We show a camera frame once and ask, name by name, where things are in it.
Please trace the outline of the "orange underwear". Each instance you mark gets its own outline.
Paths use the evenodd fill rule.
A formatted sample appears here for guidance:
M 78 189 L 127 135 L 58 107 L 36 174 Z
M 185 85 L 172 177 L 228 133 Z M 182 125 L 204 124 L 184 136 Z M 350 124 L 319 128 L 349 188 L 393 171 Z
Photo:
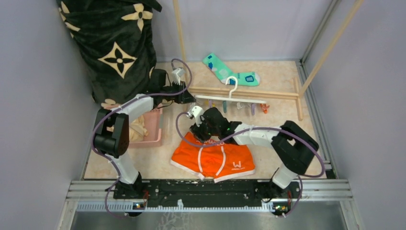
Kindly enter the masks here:
M 172 154 L 170 163 L 201 180 L 212 178 L 215 183 L 256 172 L 252 154 L 247 146 L 223 142 L 201 148 L 182 140 Z

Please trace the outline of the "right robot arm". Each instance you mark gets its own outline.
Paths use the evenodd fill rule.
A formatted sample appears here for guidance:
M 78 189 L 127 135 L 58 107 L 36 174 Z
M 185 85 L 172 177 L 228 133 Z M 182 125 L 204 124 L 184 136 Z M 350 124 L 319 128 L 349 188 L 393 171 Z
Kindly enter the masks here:
M 228 121 L 217 108 L 203 110 L 199 106 L 191 108 L 186 115 L 195 120 L 190 131 L 200 143 L 218 137 L 225 144 L 275 150 L 282 165 L 271 179 L 270 193 L 274 197 L 283 197 L 291 181 L 305 175 L 319 150 L 319 144 L 294 121 L 288 120 L 280 127 L 254 126 Z

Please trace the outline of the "white multi-clip hanger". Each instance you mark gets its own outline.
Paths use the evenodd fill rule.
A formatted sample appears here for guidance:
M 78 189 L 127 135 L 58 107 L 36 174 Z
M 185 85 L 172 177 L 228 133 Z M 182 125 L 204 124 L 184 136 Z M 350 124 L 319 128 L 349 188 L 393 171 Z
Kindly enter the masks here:
M 250 104 L 266 104 L 264 100 L 253 100 L 253 99 L 241 99 L 233 98 L 232 93 L 238 88 L 238 79 L 235 76 L 230 76 L 226 79 L 226 85 L 230 83 L 230 80 L 234 81 L 234 88 L 228 92 L 228 97 L 219 97 L 219 96 L 206 96 L 206 95 L 195 95 L 196 99 L 207 99 L 207 100 L 217 100 L 217 101 L 226 101 L 226 102 L 240 102 L 240 103 L 250 103 Z

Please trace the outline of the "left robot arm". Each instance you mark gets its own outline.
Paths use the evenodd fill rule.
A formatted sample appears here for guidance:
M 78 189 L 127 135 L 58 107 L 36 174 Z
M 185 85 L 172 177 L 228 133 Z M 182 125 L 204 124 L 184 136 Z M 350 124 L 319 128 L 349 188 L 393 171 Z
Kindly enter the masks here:
M 130 123 L 156 108 L 163 100 L 177 104 L 196 101 L 188 92 L 189 82 L 174 80 L 166 85 L 165 80 L 166 76 L 156 69 L 145 93 L 137 94 L 114 109 L 102 108 L 97 112 L 91 148 L 96 154 L 106 158 L 118 174 L 116 182 L 111 186 L 115 198 L 140 198 L 144 194 L 142 175 L 128 154 Z

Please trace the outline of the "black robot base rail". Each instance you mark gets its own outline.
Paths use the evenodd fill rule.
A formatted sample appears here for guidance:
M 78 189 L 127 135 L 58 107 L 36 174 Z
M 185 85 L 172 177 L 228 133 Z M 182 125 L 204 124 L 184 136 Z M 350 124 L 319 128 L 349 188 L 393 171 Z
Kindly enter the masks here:
M 141 199 L 147 207 L 223 208 L 260 207 L 271 199 L 298 198 L 300 186 L 291 182 L 281 189 L 270 180 L 235 179 L 215 183 L 213 180 L 143 180 L 135 188 L 118 183 L 115 199 Z

